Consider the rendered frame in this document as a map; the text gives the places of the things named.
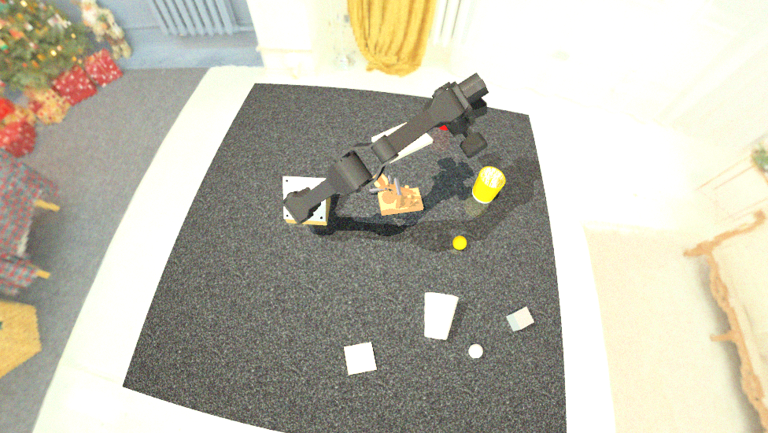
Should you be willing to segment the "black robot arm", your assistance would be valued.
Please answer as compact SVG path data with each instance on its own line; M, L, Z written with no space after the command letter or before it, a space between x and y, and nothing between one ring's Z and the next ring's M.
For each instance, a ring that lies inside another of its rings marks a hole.
M447 89L448 88L448 89ZM446 90L447 89L447 90ZM384 134L375 142L358 143L334 159L329 167L327 179L312 190L306 187L301 191L290 192L281 202L298 225L312 218L321 202L336 193L357 193L372 185L382 174L386 165L399 157L399 153L425 135L431 128L440 128L445 124L454 124L467 114L473 124L474 119L486 115L487 103L482 98L489 93L478 73L467 77L461 83L447 82L434 90L423 111L396 131ZM353 149L373 150L382 165L376 176L360 160ZM350 151L353 150L351 153ZM371 179L371 180L369 180Z

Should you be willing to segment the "white ball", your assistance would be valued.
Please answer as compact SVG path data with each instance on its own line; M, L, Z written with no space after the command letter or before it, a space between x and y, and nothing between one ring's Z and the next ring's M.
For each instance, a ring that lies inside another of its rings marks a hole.
M471 357L473 358L479 358L483 354L482 347L479 344L474 344L470 346L469 352Z

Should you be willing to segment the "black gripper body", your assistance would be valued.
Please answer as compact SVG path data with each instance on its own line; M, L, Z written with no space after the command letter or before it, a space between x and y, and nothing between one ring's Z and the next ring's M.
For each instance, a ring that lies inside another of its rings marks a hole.
M454 124L445 124L453 137L463 134L466 138L461 142L460 148L466 154L467 157L472 158L480 151L484 150L488 144L480 132L473 132L468 126L471 126L470 121L467 119L467 114ZM469 136L470 135L470 136Z

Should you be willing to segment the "yellow cup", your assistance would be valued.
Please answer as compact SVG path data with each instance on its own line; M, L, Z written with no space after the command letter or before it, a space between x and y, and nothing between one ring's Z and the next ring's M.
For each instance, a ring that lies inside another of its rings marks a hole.
M494 167L484 167L480 171L472 189L474 198L481 203L491 202L505 185L503 173Z

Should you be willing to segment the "yellow ball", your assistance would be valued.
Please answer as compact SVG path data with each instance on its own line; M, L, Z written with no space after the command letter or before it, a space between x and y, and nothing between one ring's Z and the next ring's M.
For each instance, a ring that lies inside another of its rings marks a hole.
M458 250L464 249L466 245L467 245L467 240L463 236L457 236L453 240L453 246Z

